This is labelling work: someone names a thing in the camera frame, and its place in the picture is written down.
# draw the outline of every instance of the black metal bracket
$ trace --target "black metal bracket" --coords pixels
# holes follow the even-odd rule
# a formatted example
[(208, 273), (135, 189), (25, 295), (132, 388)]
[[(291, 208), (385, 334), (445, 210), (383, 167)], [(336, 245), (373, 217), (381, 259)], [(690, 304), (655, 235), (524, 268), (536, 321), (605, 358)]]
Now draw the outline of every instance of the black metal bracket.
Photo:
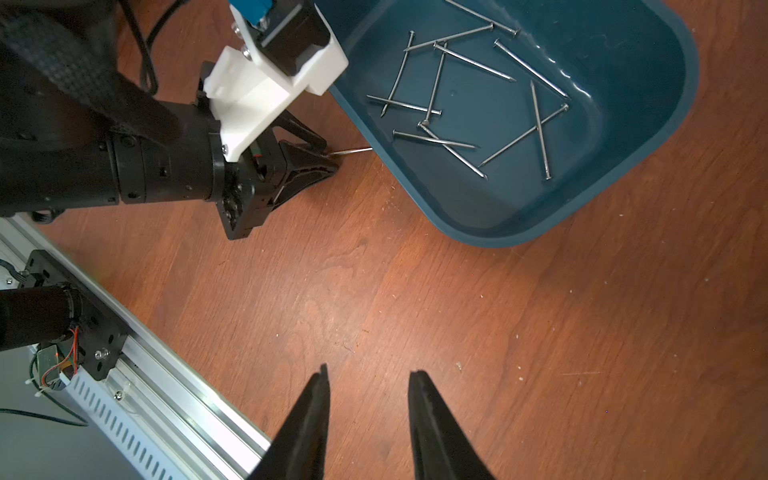
[[(305, 144), (278, 142), (273, 133), (284, 128)], [(339, 166), (323, 155), (326, 141), (290, 112), (284, 111), (247, 148), (237, 163), (227, 163), (224, 192), (217, 208), (227, 238), (248, 237), (273, 210), (300, 191), (332, 177)]]
[(19, 288), (66, 284), (79, 298), (79, 312), (73, 319), (78, 333), (78, 365), (95, 380), (107, 378), (118, 361), (127, 330), (123, 320), (96, 297), (73, 273), (45, 250), (33, 250), (27, 260), (27, 280)]

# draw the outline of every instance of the screw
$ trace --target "screw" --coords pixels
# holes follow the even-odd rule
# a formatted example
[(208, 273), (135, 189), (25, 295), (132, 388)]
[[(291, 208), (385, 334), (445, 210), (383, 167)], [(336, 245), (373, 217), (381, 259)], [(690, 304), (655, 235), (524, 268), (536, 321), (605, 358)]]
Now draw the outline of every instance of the screw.
[(240, 31), (240, 27), (237, 26), (237, 22), (232, 22), (232, 31), (235, 32), (238, 38), (243, 37), (243, 32)]
[(109, 350), (99, 349), (94, 352), (94, 358), (96, 360), (103, 360), (109, 356)]

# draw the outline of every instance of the nail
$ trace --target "nail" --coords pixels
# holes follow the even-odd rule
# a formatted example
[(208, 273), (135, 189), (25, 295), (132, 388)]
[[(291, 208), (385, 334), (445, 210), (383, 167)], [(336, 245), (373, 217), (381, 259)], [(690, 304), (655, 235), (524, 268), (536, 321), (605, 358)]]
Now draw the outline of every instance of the nail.
[[(419, 128), (424, 130), (427, 133), (427, 135), (429, 135), (430, 137), (438, 139), (437, 135), (433, 134), (432, 131), (429, 130), (427, 128), (427, 126), (424, 125), (424, 123), (421, 122), (421, 121), (419, 122)], [(475, 172), (477, 175), (479, 175), (480, 177), (485, 178), (486, 180), (488, 179), (488, 175), (486, 175), (486, 174), (482, 173), (480, 170), (478, 170), (478, 168), (475, 165), (470, 164), (469, 161), (466, 158), (464, 158), (461, 155), (459, 155), (456, 150), (450, 148), (448, 145), (443, 145), (442, 147), (445, 148), (447, 151), (451, 152), (451, 154), (454, 157), (458, 158), (464, 165), (466, 165), (467, 167), (471, 168), (472, 171)]]
[[(563, 106), (562, 106), (562, 107), (560, 107), (560, 108), (559, 108), (559, 109), (558, 109), (558, 110), (557, 110), (555, 113), (553, 113), (552, 115), (550, 115), (550, 116), (546, 117), (544, 120), (542, 120), (542, 121), (541, 121), (541, 124), (543, 125), (543, 124), (547, 123), (547, 122), (548, 122), (548, 121), (550, 121), (551, 119), (553, 119), (553, 118), (557, 117), (557, 116), (558, 116), (560, 113), (562, 113), (562, 112), (564, 112), (564, 111), (568, 111), (568, 109), (569, 109), (569, 107), (568, 107), (568, 104), (563, 104)], [(486, 158), (485, 160), (483, 160), (483, 162), (482, 162), (480, 165), (478, 165), (478, 168), (483, 168), (483, 167), (485, 166), (485, 164), (487, 164), (489, 161), (491, 161), (491, 160), (493, 160), (494, 158), (498, 157), (499, 155), (503, 154), (504, 152), (506, 152), (507, 150), (509, 150), (510, 148), (512, 148), (514, 145), (516, 145), (516, 144), (517, 144), (519, 141), (521, 141), (523, 138), (526, 138), (528, 135), (530, 135), (530, 134), (532, 134), (533, 132), (535, 132), (535, 131), (536, 131), (536, 128), (537, 128), (537, 127), (536, 127), (536, 125), (534, 125), (533, 127), (531, 127), (531, 128), (529, 128), (529, 129), (527, 129), (527, 130), (525, 131), (525, 133), (523, 133), (523, 134), (522, 134), (522, 135), (520, 135), (519, 137), (515, 138), (513, 141), (511, 141), (511, 142), (509, 142), (508, 144), (506, 144), (504, 147), (502, 147), (502, 148), (501, 148), (501, 150), (499, 150), (499, 151), (498, 151), (498, 152), (496, 152), (495, 154), (493, 154), (493, 155), (491, 155), (490, 157), (488, 157), (488, 158)]]
[(455, 35), (448, 35), (447, 37), (436, 38), (435, 40), (425, 41), (424, 43), (420, 43), (418, 45), (413, 45), (412, 47), (408, 47), (403, 51), (413, 51), (413, 50), (416, 50), (417, 48), (431, 47), (432, 45), (434, 45), (436, 41), (442, 43), (444, 41), (454, 40), (456, 38), (465, 37), (467, 35), (472, 35), (475, 33), (479, 33), (480, 31), (486, 31), (486, 30), (493, 30), (493, 24), (491, 23), (486, 25), (485, 27), (475, 28), (474, 30), (463, 31), (462, 33), (457, 33)]
[[(410, 34), (410, 37), (408, 38), (408, 46), (410, 47), (413, 43), (413, 36), (416, 35), (416, 33), (411, 30), (408, 32)], [(392, 97), (395, 96), (395, 90), (397, 90), (397, 85), (400, 83), (400, 77), (402, 77), (402, 70), (406, 67), (406, 60), (408, 60), (408, 49), (406, 49), (405, 54), (402, 56), (402, 63), (400, 64), (400, 71), (397, 72), (397, 78), (395, 79), (395, 84), (392, 86), (392, 91), (389, 92), (389, 96), (387, 97), (387, 100), (392, 100)], [(389, 108), (389, 104), (384, 104), (384, 108), (382, 108), (382, 117), (384, 117), (384, 114), (386, 113), (387, 109)]]
[(501, 73), (500, 71), (495, 70), (495, 69), (493, 69), (493, 68), (491, 68), (491, 67), (489, 67), (487, 65), (483, 65), (482, 63), (480, 63), (478, 61), (474, 61), (471, 58), (466, 58), (464, 55), (460, 55), (460, 54), (456, 53), (455, 51), (450, 51), (450, 50), (448, 50), (445, 47), (441, 47), (440, 45), (437, 45), (436, 43), (434, 44), (434, 47), (437, 48), (438, 50), (442, 51), (444, 54), (447, 53), (448, 55), (451, 55), (452, 57), (456, 57), (459, 60), (463, 60), (463, 61), (465, 61), (465, 62), (467, 62), (467, 63), (469, 63), (471, 65), (474, 65), (477, 68), (482, 68), (483, 70), (485, 70), (487, 72), (490, 72), (490, 73), (492, 73), (494, 75), (497, 75), (497, 76), (499, 76), (501, 78), (504, 78), (505, 80), (517, 81), (514, 78), (510, 77), (509, 75), (507, 75), (506, 73)]
[(536, 98), (536, 84), (531, 80), (531, 95), (533, 96), (533, 111), (536, 113), (536, 128), (538, 129), (538, 141), (541, 142), (541, 156), (544, 158), (545, 180), (550, 180), (552, 175), (549, 173), (549, 160), (547, 159), (547, 148), (544, 146), (544, 131), (541, 129), (541, 115), (538, 113), (538, 99)]
[(532, 66), (528, 65), (527, 63), (525, 63), (524, 61), (522, 61), (522, 59), (521, 59), (520, 57), (518, 57), (517, 55), (515, 55), (514, 53), (512, 53), (511, 51), (509, 51), (509, 49), (508, 49), (508, 48), (506, 48), (504, 45), (502, 45), (502, 43), (499, 41), (499, 39), (498, 39), (498, 38), (496, 38), (496, 41), (494, 41), (494, 42), (493, 42), (493, 45), (494, 45), (495, 47), (499, 47), (499, 48), (500, 48), (500, 49), (501, 49), (501, 50), (502, 50), (504, 53), (506, 53), (507, 55), (509, 55), (510, 57), (512, 57), (512, 59), (513, 59), (513, 60), (515, 60), (516, 62), (518, 62), (518, 63), (520, 64), (520, 66), (522, 66), (522, 67), (523, 67), (525, 70), (528, 70), (528, 71), (530, 71), (530, 72), (531, 72), (533, 75), (535, 75), (535, 76), (536, 76), (536, 78), (538, 78), (539, 80), (543, 81), (545, 84), (549, 85), (549, 87), (550, 87), (552, 90), (554, 90), (554, 91), (558, 92), (560, 95), (562, 95), (562, 96), (563, 96), (563, 97), (565, 97), (566, 99), (568, 99), (568, 98), (571, 98), (571, 97), (568, 97), (568, 94), (567, 94), (567, 93), (565, 93), (564, 91), (562, 91), (560, 88), (558, 88), (558, 87), (557, 87), (555, 84), (553, 84), (552, 82), (550, 82), (549, 80), (547, 80), (546, 78), (544, 78), (544, 75), (542, 75), (542, 74), (538, 73), (536, 70), (534, 70), (534, 69), (533, 69), (533, 67), (532, 67)]
[(496, 20), (491, 20), (490, 18), (486, 17), (485, 15), (480, 15), (479, 13), (475, 12), (474, 10), (470, 10), (469, 8), (466, 8), (464, 5), (460, 5), (460, 4), (456, 3), (456, 2), (454, 2), (453, 0), (445, 0), (445, 1), (450, 3), (451, 5), (453, 5), (455, 7), (460, 8), (461, 10), (464, 10), (467, 13), (470, 13), (470, 14), (474, 15), (477, 18), (482, 18), (486, 22), (491, 22), (493, 25), (496, 25), (497, 27), (501, 28), (502, 30), (508, 31), (509, 33), (511, 33), (513, 35), (517, 35), (518, 32), (520, 31), (519, 28), (517, 30), (515, 30), (514, 28), (509, 28), (507, 25), (504, 25), (502, 23), (498, 23)]
[(402, 137), (402, 138), (411, 138), (413, 140), (421, 140), (421, 141), (429, 142), (431, 144), (448, 145), (449, 147), (469, 148), (472, 150), (477, 148), (476, 145), (472, 145), (472, 144), (463, 144), (462, 142), (451, 141), (451, 140), (440, 140), (439, 138), (422, 137), (421, 135), (407, 134), (406, 132), (397, 131), (397, 130), (392, 131), (392, 136)]
[[(386, 98), (376, 97), (374, 95), (366, 95), (366, 97), (383, 104), (397, 105), (398, 107), (410, 108), (411, 110), (417, 110), (417, 111), (427, 111), (427, 109), (424, 107), (419, 107), (418, 105), (413, 105), (413, 104), (407, 104), (404, 101), (387, 100)], [(442, 110), (432, 110), (432, 114), (442, 115)]]
[(437, 75), (435, 76), (435, 84), (432, 86), (432, 96), (429, 97), (429, 106), (427, 107), (427, 116), (424, 117), (424, 125), (429, 125), (429, 117), (432, 116), (432, 106), (435, 104), (435, 94), (437, 94), (437, 84), (440, 83), (440, 74), (442, 73), (442, 65), (445, 63), (445, 53), (440, 56), (440, 63), (437, 66)]
[(373, 147), (353, 148), (351, 150), (332, 151), (329, 154), (326, 154), (326, 157), (343, 157), (344, 155), (359, 154), (364, 151), (371, 151), (371, 150), (373, 150)]

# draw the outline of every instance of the black cylindrical joint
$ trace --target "black cylindrical joint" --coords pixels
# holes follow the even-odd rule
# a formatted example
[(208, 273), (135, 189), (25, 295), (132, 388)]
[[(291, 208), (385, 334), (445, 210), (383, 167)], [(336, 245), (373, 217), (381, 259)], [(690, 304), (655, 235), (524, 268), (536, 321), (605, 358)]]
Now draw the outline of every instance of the black cylindrical joint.
[(106, 141), (63, 151), (0, 148), (0, 217), (117, 205), (119, 199), (118, 175)]
[(0, 351), (57, 339), (79, 309), (77, 292), (61, 286), (0, 291)]
[(149, 204), (215, 197), (216, 166), (224, 162), (218, 122), (196, 106), (161, 103), (184, 129), (174, 144), (160, 145), (129, 134), (111, 135), (122, 200)]

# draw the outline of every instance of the wood grain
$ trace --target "wood grain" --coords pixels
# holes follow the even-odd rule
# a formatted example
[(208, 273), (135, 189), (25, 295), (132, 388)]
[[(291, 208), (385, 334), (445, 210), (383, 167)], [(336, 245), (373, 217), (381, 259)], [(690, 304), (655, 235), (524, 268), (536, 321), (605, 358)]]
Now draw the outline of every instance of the wood grain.
[[(168, 2), (142, 2), (144, 31)], [(228, 242), (201, 202), (67, 212), (45, 232), (268, 435), (329, 366), (327, 478), (413, 478), (425, 369), (502, 478), (768, 477), (768, 4), (670, 0), (699, 48), (693, 110), (655, 154), (515, 248), (442, 235), (374, 154)], [(239, 47), (191, 2), (155, 48), (190, 101)], [(123, 32), (121, 69), (139, 55)], [(290, 109), (364, 145), (328, 95)]]

